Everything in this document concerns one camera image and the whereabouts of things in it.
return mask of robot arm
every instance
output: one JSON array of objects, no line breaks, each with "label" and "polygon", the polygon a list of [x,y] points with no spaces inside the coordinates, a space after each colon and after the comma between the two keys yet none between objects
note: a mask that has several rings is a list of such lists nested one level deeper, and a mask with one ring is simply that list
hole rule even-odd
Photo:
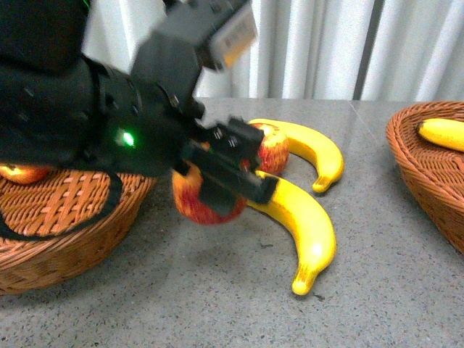
[{"label": "robot arm", "polygon": [[203,67],[230,67],[252,42],[249,0],[165,3],[125,74],[81,54],[85,2],[3,0],[0,162],[149,177],[193,163],[219,213],[237,195],[266,203],[276,180],[254,174],[262,131],[236,118],[203,128],[192,96]]}]

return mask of green led light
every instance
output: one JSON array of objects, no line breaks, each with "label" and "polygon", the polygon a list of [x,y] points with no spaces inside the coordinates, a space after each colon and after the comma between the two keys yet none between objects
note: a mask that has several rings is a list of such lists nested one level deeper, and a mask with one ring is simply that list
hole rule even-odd
[{"label": "green led light", "polygon": [[132,134],[130,134],[129,132],[124,132],[123,133],[123,139],[124,139],[124,142],[129,145],[129,146],[133,146],[134,145],[134,138],[132,136]]}]

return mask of fake fruit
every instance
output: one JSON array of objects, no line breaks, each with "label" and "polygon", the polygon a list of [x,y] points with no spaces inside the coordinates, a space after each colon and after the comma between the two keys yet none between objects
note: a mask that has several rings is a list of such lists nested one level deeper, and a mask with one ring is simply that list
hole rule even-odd
[{"label": "fake fruit", "polygon": [[32,165],[10,165],[0,164],[0,175],[4,178],[26,185],[35,183],[45,177],[50,172],[49,167],[36,167]]},{"label": "fake fruit", "polygon": [[[262,178],[270,175],[260,171],[257,174]],[[289,230],[298,254],[298,269],[291,287],[297,295],[307,294],[318,274],[335,257],[336,238],[330,217],[306,191],[282,178],[268,204],[247,204]]]},{"label": "fake fruit", "polygon": [[343,174],[344,160],[340,149],[322,133],[303,125],[263,118],[249,123],[275,125],[287,135],[290,153],[310,162],[318,172],[318,179],[312,184],[314,192],[327,191]]},{"label": "fake fruit", "polygon": [[254,127],[264,131],[258,156],[262,163],[260,170],[266,173],[279,175],[289,161],[289,140],[283,131],[274,125],[254,123]]},{"label": "fake fruit", "polygon": [[199,192],[203,178],[197,166],[192,165],[188,174],[183,176],[173,172],[173,194],[177,210],[188,219],[201,225],[214,225],[226,223],[237,216],[247,207],[247,200],[240,197],[232,212],[226,216],[203,204],[199,200]]},{"label": "fake fruit", "polygon": [[429,118],[418,124],[417,131],[433,144],[464,152],[464,122]]}]

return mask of basket rim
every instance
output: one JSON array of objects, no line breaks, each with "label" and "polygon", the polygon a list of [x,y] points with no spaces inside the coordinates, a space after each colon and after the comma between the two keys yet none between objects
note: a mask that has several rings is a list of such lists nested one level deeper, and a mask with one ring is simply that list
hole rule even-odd
[{"label": "basket rim", "polygon": [[0,244],[0,263],[1,270],[8,268],[8,265],[14,267],[17,264],[17,261],[21,259],[23,262],[28,260],[32,256],[25,256],[25,252],[31,249],[37,250],[39,248],[40,252],[53,252],[55,249],[62,248],[66,244],[71,244],[74,241],[77,241],[82,238],[90,238],[96,233],[99,233],[101,229],[105,229],[108,225],[114,223],[118,218],[123,218],[121,212],[125,209],[127,204],[132,204],[134,200],[143,199],[148,191],[153,187],[153,185],[158,181],[157,178],[148,178],[143,177],[143,180],[140,182],[138,187],[138,195],[140,197],[130,196],[125,202],[120,202],[112,213],[105,218],[101,219],[93,225],[87,226],[75,233],[67,235],[57,235],[55,238],[49,239],[47,241],[10,241]]},{"label": "basket rim", "polygon": [[[386,126],[386,137],[390,144],[395,159],[403,169],[413,172],[415,174],[416,183],[423,189],[434,194],[434,196],[443,204],[464,213],[464,204],[453,204],[459,199],[464,199],[461,193],[457,193],[453,188],[444,186],[438,178],[428,170],[421,172],[418,167],[422,167],[420,163],[409,153],[409,149],[405,146],[401,137],[399,136],[398,125],[408,115],[417,115],[424,111],[430,112],[434,110],[453,109],[458,112],[464,112],[464,101],[429,101],[415,103],[409,107],[405,107],[396,112]],[[429,184],[434,184],[434,190],[429,188]],[[448,196],[451,200],[447,201],[441,198],[441,195],[435,193],[440,191],[441,194]]]}]

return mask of screw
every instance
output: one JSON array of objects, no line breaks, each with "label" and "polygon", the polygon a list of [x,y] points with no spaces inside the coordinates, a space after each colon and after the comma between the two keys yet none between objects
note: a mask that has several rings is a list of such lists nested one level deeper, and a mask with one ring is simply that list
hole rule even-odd
[{"label": "screw", "polygon": [[171,103],[172,107],[179,107],[179,99],[177,99],[176,95],[173,95],[169,98],[169,102]]},{"label": "screw", "polygon": [[24,122],[29,121],[29,116],[27,116],[24,112],[20,112],[19,114],[17,114],[17,116],[19,117],[20,120]]},{"label": "screw", "polygon": [[34,92],[31,89],[29,89],[28,87],[24,87],[24,92],[26,92],[30,96],[34,96]]}]

